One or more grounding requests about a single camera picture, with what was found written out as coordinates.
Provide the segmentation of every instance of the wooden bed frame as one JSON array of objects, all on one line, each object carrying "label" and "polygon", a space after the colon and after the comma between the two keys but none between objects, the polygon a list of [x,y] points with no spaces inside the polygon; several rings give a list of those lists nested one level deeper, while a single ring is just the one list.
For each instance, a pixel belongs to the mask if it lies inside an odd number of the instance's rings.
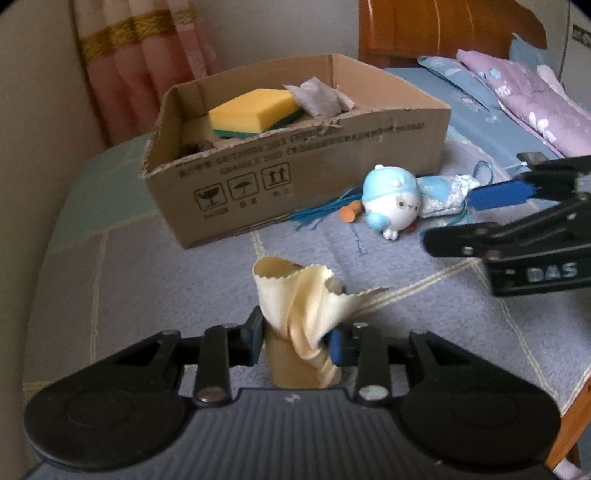
[{"label": "wooden bed frame", "polygon": [[[513,33],[547,48],[544,26],[516,0],[359,1],[359,59],[380,68],[413,66],[422,55],[455,58],[459,48],[506,59]],[[549,468],[576,448],[590,423],[588,380],[563,416]]]}]

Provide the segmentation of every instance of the bed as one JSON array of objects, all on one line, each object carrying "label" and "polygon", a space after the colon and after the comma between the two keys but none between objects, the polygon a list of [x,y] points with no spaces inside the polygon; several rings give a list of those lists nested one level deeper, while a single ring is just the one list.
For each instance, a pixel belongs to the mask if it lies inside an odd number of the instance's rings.
[{"label": "bed", "polygon": [[[407,28],[409,15],[420,19],[420,29]],[[471,30],[457,28],[466,24]],[[515,173],[508,169],[517,163],[516,153],[544,151],[540,140],[502,112],[489,122],[482,116],[487,113],[462,111],[457,90],[414,66],[420,55],[454,56],[458,47],[506,57],[513,32],[544,47],[543,26],[513,0],[362,0],[359,31],[361,59],[393,67],[391,73],[451,104],[444,172],[467,173],[485,160],[496,180],[508,179]],[[453,98],[460,99],[457,105]],[[549,467],[591,420],[591,299],[585,292],[495,299],[478,262],[431,258],[418,233],[389,243],[362,224],[341,222],[337,214],[316,228],[283,222],[182,250],[138,175],[147,139],[95,157],[72,184],[31,312],[25,400],[49,382],[163,329],[191,336],[218,323],[241,323],[257,302],[253,263],[279,255],[328,265],[349,292],[389,287],[356,314],[387,335],[432,330],[544,388],[563,413]],[[535,206],[523,205],[481,218],[505,223],[533,211]],[[344,372],[343,384],[351,385],[353,378],[353,371]],[[232,384],[269,386],[264,359],[256,368],[234,368]]]}]

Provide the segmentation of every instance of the wooden headboard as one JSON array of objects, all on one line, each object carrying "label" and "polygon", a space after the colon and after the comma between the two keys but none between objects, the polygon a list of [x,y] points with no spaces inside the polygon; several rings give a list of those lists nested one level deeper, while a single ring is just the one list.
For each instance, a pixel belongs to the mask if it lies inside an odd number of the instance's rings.
[{"label": "wooden headboard", "polygon": [[544,26],[516,0],[359,0],[359,59],[380,68],[459,48],[506,59],[513,33],[547,48]]}]

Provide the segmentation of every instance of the pillow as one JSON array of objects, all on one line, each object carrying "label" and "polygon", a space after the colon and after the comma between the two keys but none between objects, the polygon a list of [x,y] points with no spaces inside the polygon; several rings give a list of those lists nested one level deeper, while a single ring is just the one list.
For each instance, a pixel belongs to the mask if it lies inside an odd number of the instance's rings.
[{"label": "pillow", "polygon": [[488,111],[500,110],[499,100],[491,88],[464,65],[445,57],[419,57],[419,64],[454,84]]},{"label": "pillow", "polygon": [[542,50],[530,45],[516,33],[513,36],[515,38],[511,42],[511,48],[509,49],[509,60],[521,63],[532,72],[536,71],[538,65],[550,64],[548,50]]}]

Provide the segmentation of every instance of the white wall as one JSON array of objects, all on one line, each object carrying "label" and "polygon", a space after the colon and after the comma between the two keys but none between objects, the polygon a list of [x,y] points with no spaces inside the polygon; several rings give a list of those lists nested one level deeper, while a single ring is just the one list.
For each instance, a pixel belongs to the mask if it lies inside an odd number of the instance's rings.
[{"label": "white wall", "polygon": [[222,66],[319,53],[357,58],[358,0],[196,0]]},{"label": "white wall", "polygon": [[568,28],[567,0],[517,0],[521,5],[529,8],[542,22],[546,29],[546,40],[552,60],[550,65],[555,72],[560,69],[560,62],[564,51],[564,39]]},{"label": "white wall", "polygon": [[585,108],[591,108],[591,50],[572,39],[573,24],[591,31],[591,21],[573,6],[570,14],[569,43],[562,81],[567,95]]},{"label": "white wall", "polygon": [[22,362],[37,273],[70,182],[104,144],[68,2],[0,15],[0,478],[25,468]]}]

